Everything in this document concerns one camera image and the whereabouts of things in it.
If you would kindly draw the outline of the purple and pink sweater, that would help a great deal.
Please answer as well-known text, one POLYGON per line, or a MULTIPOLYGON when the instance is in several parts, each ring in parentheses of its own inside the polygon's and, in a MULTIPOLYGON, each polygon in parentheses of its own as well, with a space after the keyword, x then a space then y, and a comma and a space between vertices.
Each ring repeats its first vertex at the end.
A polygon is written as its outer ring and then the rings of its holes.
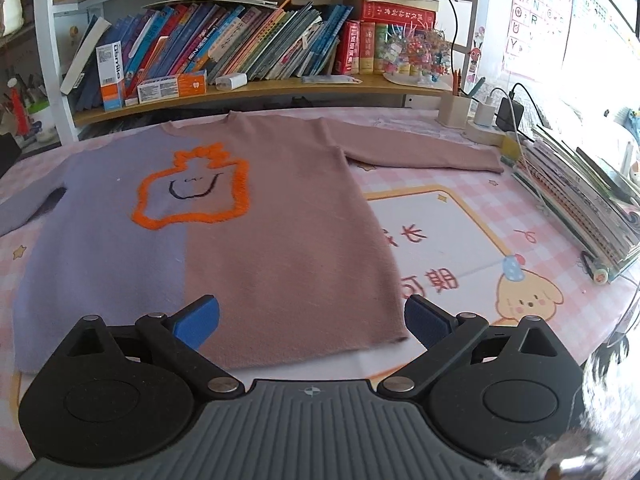
POLYGON ((404 340, 392 246, 352 162, 501 171, 432 136, 243 113, 66 158, 1 206, 3 233, 46 216, 13 300, 16 367, 40 370, 87 314, 128 325, 205 295, 220 321, 201 352, 227 370, 404 340))

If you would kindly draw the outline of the pink cartoon table mat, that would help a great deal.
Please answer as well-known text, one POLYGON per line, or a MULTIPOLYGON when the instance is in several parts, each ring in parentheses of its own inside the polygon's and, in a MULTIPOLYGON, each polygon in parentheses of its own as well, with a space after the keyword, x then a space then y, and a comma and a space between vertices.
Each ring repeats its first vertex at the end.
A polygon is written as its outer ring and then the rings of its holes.
MULTIPOLYGON (((423 110, 382 108, 306 108, 275 110, 252 117, 319 117, 347 120, 351 125, 414 130, 466 142, 457 131, 435 125, 434 114, 423 110)), ((1 179, 1 201, 45 176, 67 157, 99 150, 104 145, 138 138, 149 128, 137 128, 89 141, 56 148, 18 162, 1 179)), ((501 176, 454 170, 375 169, 361 162, 349 166, 361 193, 373 197, 373 210, 397 247, 392 246, 401 273, 402 293, 426 292, 428 299, 451 308, 451 313, 475 311, 498 318, 498 278, 504 255, 520 255, 521 266, 548 278, 563 294, 550 325, 562 343, 582 362, 614 328, 626 332, 631 353, 639 352, 639 260, 611 284, 594 284, 580 262, 578 246, 560 220, 542 211, 533 196, 516 182, 508 168, 501 176), (409 242, 399 234, 415 225, 423 242, 409 242)), ((14 370, 12 301, 21 281, 32 246, 37 243, 43 216, 1 239, 1 465, 21 471, 34 458, 18 428, 17 407, 32 381, 29 374, 14 370)), ((238 377, 249 385, 254 378, 338 379, 367 377, 376 384, 386 373, 415 358, 423 348, 410 336, 398 344, 370 350, 282 364, 238 368, 238 377)))

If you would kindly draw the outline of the stack of notebooks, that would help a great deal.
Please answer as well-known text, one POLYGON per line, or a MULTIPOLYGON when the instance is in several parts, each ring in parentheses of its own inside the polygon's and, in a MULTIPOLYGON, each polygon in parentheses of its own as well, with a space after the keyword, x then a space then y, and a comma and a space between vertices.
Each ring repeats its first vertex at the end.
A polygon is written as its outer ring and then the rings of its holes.
POLYGON ((639 190, 602 159, 540 129, 516 137, 512 174, 582 248, 597 284, 611 283, 639 260, 639 190))

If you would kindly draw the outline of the white power strip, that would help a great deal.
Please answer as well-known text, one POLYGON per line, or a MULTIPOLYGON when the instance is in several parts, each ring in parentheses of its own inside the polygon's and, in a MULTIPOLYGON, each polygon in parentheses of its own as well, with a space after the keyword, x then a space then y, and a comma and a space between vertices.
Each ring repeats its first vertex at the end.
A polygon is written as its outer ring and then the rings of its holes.
POLYGON ((466 122, 463 135, 477 144, 501 148, 506 134, 494 126, 479 126, 472 119, 466 122))

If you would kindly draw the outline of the beige pen holder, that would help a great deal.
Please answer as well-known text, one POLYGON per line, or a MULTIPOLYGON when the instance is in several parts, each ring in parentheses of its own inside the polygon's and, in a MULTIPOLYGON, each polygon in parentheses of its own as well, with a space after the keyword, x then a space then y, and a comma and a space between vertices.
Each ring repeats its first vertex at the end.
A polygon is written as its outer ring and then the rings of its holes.
POLYGON ((437 121, 448 128, 463 129, 468 121, 471 100, 445 92, 440 98, 437 121))

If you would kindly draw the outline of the black power adapter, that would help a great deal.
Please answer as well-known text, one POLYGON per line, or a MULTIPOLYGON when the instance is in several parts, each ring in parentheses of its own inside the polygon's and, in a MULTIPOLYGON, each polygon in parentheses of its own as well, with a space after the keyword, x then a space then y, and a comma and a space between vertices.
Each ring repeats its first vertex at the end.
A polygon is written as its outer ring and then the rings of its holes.
POLYGON ((503 98, 496 116, 496 126, 504 132, 515 132, 520 126, 524 106, 510 98, 503 98))

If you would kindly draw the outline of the lying white orange box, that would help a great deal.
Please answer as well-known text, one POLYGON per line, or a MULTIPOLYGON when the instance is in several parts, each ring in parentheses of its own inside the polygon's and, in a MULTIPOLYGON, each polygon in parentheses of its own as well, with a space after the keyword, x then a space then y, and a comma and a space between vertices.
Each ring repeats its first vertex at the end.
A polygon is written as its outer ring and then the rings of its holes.
POLYGON ((163 76, 143 81, 137 86, 138 103, 201 96, 206 93, 207 73, 198 72, 163 76))

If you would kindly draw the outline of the white charger block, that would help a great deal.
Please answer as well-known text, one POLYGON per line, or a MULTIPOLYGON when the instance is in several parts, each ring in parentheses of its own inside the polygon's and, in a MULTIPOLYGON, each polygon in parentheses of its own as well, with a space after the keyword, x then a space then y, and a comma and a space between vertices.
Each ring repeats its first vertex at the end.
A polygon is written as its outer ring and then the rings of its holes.
POLYGON ((217 77, 215 79, 215 88, 218 91, 232 91, 246 86, 247 83, 246 73, 233 73, 217 77))

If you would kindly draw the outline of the white tub green lid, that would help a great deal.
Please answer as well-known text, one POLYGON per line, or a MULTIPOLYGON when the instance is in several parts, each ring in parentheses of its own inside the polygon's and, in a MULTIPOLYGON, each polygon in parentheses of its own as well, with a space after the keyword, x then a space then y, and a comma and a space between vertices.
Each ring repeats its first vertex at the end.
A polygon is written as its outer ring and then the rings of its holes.
POLYGON ((55 122, 48 100, 35 102, 27 109, 27 114, 38 143, 46 143, 56 137, 55 122))

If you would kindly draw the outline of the red tassel ornament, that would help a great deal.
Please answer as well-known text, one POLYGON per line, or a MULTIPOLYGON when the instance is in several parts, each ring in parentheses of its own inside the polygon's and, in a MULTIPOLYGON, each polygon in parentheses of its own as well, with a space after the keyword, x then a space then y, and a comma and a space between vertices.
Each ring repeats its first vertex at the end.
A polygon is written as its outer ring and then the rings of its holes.
POLYGON ((8 81, 8 87, 10 89, 10 97, 13 105, 14 117, 17 126, 17 134, 19 136, 28 136, 30 123, 26 110, 21 99, 20 88, 18 88, 18 82, 15 77, 8 81))

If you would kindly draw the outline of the white leaning book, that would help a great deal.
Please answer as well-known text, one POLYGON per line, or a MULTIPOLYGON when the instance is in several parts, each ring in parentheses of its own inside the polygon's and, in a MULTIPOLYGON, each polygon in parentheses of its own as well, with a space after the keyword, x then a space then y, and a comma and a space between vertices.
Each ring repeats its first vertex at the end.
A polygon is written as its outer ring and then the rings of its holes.
POLYGON ((60 87, 61 93, 68 96, 81 81, 84 76, 85 67, 89 62, 89 58, 93 55, 94 50, 102 36, 111 28, 112 24, 102 16, 96 16, 89 24, 84 39, 81 41, 77 49, 70 67, 68 68, 60 87))

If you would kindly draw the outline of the candy bouquet ornament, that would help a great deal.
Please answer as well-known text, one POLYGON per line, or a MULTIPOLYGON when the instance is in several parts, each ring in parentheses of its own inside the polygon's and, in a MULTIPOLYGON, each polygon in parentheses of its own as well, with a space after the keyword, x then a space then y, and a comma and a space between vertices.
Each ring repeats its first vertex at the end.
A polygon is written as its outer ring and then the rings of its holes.
POLYGON ((451 73, 451 44, 442 30, 393 26, 382 47, 385 76, 409 76, 436 84, 451 73))

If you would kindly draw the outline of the upright white orange box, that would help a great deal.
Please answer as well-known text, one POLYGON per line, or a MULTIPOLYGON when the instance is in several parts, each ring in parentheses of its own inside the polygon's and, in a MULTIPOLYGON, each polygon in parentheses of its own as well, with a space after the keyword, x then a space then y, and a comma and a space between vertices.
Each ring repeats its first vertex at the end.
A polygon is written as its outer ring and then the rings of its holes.
POLYGON ((119 110, 124 105, 125 92, 122 43, 115 41, 97 47, 96 65, 104 110, 119 110))

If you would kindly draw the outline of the row of colourful books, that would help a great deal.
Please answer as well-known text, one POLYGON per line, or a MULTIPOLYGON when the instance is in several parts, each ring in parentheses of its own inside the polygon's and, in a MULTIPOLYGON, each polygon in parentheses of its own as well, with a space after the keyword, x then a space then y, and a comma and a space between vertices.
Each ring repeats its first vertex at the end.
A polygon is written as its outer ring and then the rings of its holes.
MULTIPOLYGON (((160 0, 119 18, 96 48, 122 43, 126 107, 139 105, 143 81, 199 70, 207 87, 233 73, 248 82, 317 76, 351 13, 323 0, 160 0)), ((74 91, 78 112, 103 108, 96 50, 74 91)))

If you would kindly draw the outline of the red dictionary books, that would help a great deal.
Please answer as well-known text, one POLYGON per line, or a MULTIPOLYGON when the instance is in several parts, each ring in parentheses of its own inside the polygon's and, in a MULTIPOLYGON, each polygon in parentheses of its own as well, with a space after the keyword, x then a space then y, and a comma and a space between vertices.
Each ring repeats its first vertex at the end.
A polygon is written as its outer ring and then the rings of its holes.
POLYGON ((406 38, 412 30, 433 29, 439 3, 418 0, 397 3, 381 0, 343 0, 352 7, 351 21, 359 24, 357 68, 360 75, 382 74, 385 68, 385 46, 396 38, 406 38))

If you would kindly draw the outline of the wooden bookshelf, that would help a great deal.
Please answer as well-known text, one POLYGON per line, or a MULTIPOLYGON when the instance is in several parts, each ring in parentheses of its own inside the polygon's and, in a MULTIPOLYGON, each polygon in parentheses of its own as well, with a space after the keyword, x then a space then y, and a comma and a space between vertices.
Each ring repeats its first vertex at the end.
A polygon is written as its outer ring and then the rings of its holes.
MULTIPOLYGON (((447 4, 478 0, 442 0, 447 4)), ((303 91, 303 78, 331 65, 350 20, 419 26, 420 13, 371 11, 363 0, 34 0, 42 76, 61 142, 75 142, 85 126, 207 101, 223 94, 214 86, 188 96, 139 96, 149 78, 195 70, 208 81, 243 73, 247 82, 229 99, 262 98, 303 91), (125 52, 127 96, 114 110, 94 105, 91 96, 63 86, 77 40, 70 30, 86 30, 99 20, 123 24, 121 42, 137 42, 125 52)))

